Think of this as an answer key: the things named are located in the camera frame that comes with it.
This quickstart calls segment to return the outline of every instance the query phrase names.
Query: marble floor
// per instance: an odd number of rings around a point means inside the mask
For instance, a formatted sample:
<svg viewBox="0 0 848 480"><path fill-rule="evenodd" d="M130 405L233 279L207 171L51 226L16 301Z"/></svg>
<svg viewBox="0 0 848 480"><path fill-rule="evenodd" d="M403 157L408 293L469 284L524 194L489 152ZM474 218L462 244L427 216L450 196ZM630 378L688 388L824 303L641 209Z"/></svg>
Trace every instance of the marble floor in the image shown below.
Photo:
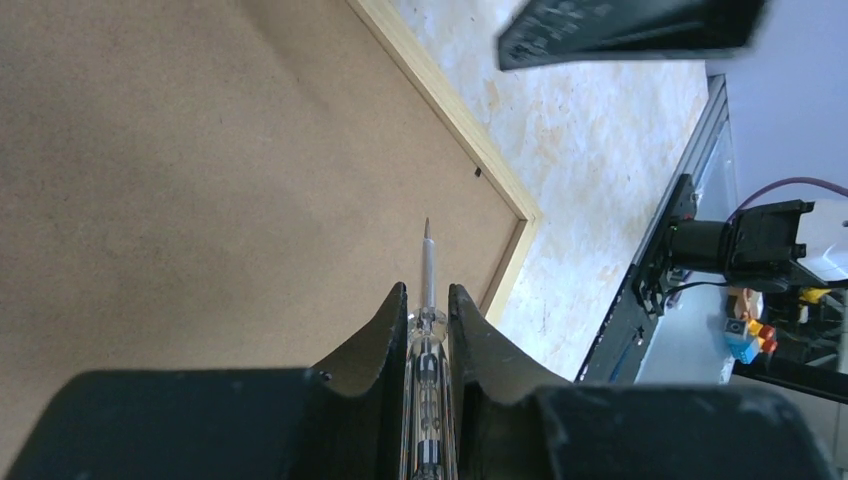
<svg viewBox="0 0 848 480"><path fill-rule="evenodd" d="M707 100L704 63L503 73L495 37L523 0L392 1L544 212L499 328L573 379Z"/></svg>

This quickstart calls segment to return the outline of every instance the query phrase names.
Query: brown cork surface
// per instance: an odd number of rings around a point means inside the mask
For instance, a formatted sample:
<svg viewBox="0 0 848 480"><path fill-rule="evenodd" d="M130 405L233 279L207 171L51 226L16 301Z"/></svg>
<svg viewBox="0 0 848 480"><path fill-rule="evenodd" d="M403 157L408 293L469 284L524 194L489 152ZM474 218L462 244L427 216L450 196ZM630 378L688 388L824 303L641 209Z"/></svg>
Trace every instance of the brown cork surface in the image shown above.
<svg viewBox="0 0 848 480"><path fill-rule="evenodd" d="M319 360L426 216L482 297L474 170L343 0L0 2L0 468L80 371Z"/></svg>

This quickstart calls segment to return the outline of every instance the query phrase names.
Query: purple cable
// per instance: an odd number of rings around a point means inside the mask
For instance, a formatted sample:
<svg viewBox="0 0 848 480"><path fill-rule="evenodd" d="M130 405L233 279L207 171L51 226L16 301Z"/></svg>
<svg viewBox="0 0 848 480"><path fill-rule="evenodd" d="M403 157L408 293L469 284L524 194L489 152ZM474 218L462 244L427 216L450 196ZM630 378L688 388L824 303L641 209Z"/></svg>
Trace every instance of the purple cable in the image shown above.
<svg viewBox="0 0 848 480"><path fill-rule="evenodd" d="M766 185L765 187L754 192L750 197L746 198L745 201L742 202L741 205L736 207L736 210L734 210L733 214L730 215L730 218L728 218L727 221L729 222L729 221L733 220L733 218L736 217L736 214L739 213L740 210L747 207L751 202L762 197L766 193L768 193L768 192L770 192L774 189L780 188L780 187L785 187L786 185L798 185L798 184L812 185L814 187L821 187L821 188L824 188L826 190L830 190L833 193L837 193L839 195L842 195L843 197L848 197L848 188L839 186L835 183L830 183L827 180L822 180L822 179L813 178L813 177L786 178L786 179L783 179L783 180L778 180L777 182L774 182L774 183L770 183L770 184Z"/></svg>

